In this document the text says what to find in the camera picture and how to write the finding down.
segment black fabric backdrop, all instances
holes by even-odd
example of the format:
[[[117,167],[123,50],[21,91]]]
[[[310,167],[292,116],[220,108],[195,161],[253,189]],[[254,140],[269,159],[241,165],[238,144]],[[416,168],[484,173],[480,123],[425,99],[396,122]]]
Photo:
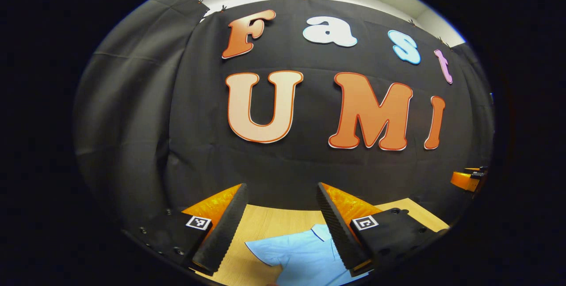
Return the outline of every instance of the black fabric backdrop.
[[[221,58],[228,24],[274,10],[253,50]],[[412,198],[450,223],[469,194],[450,183],[451,173],[489,163],[493,113],[489,87],[471,50],[447,46],[406,20],[331,0],[271,0],[215,12],[197,0],[150,0],[121,22],[95,52],[77,93],[75,146],[87,184],[113,219],[135,225],[165,207],[182,210],[237,183],[249,184],[252,205],[316,210],[319,181],[372,204]],[[358,44],[344,48],[307,41],[313,16],[348,22]],[[389,30],[408,34],[421,55],[418,65],[396,56]],[[448,84],[433,51],[448,61]],[[293,124],[270,144],[245,141],[228,125],[225,78],[254,72],[251,116],[269,123],[274,86],[269,73],[295,70]],[[338,72],[368,77],[382,102],[394,82],[413,90],[400,152],[333,149],[328,137],[340,118]],[[440,146],[425,150],[431,96],[446,102]],[[362,138],[360,128],[356,135]]]

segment wooden table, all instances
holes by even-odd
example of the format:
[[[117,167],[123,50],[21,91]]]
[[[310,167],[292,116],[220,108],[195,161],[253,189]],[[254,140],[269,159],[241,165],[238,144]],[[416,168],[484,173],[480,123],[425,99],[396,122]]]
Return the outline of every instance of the wooden table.
[[[438,232],[448,225],[411,199],[377,205],[381,210],[400,208],[409,215]],[[278,208],[247,205],[236,230],[232,244],[214,276],[200,276],[228,286],[265,286],[275,282],[283,268],[281,265],[264,264],[250,252],[245,242],[264,238],[295,234],[310,230],[315,224],[326,224],[320,211],[283,210]]]

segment shirt collar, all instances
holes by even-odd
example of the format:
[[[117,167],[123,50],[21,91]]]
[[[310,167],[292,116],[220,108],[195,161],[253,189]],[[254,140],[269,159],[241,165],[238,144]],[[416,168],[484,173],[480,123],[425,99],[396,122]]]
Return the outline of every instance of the shirt collar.
[[[311,228],[311,230],[323,242],[326,242],[332,238],[330,231],[328,231],[328,226],[324,224],[315,224],[313,228]]]

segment light blue shirt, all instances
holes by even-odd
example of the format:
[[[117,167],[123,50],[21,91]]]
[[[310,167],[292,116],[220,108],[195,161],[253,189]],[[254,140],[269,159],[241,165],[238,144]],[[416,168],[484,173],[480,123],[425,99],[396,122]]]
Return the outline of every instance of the light blue shirt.
[[[269,266],[281,264],[279,286],[339,286],[366,276],[351,277],[346,270],[328,226],[291,235],[246,242],[249,250]]]

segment orange letter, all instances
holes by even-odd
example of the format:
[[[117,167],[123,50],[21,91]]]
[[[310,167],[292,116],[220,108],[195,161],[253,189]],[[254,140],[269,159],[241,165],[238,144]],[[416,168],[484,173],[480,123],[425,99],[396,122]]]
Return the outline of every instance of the orange letter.
[[[356,137],[356,125],[359,119],[366,147],[371,148],[374,145],[387,125],[386,135],[379,140],[379,147],[384,150],[405,149],[409,101],[413,97],[409,86],[391,84],[380,105],[364,75],[340,72],[334,77],[334,82],[342,87],[342,112],[338,131],[328,138],[331,147],[357,147],[359,138]]]
[[[263,33],[263,20],[273,20],[275,18],[274,10],[265,10],[256,14],[245,16],[228,24],[232,28],[230,38],[228,40],[228,48],[222,53],[225,60],[234,56],[246,54],[253,48],[253,43],[248,43],[247,36],[251,34],[252,38],[259,38]]]
[[[236,135],[260,143],[270,143],[285,137],[293,122],[295,86],[303,81],[303,74],[297,71],[275,71],[267,80],[275,85],[273,119],[267,125],[258,125],[251,120],[251,89],[259,82],[259,76],[252,72],[233,74],[226,78],[230,88],[228,95],[228,123]]]
[[[440,145],[440,125],[442,124],[442,114],[446,103],[444,99],[438,96],[430,97],[430,103],[432,103],[432,123],[430,124],[428,138],[424,142],[424,148],[436,149]]]

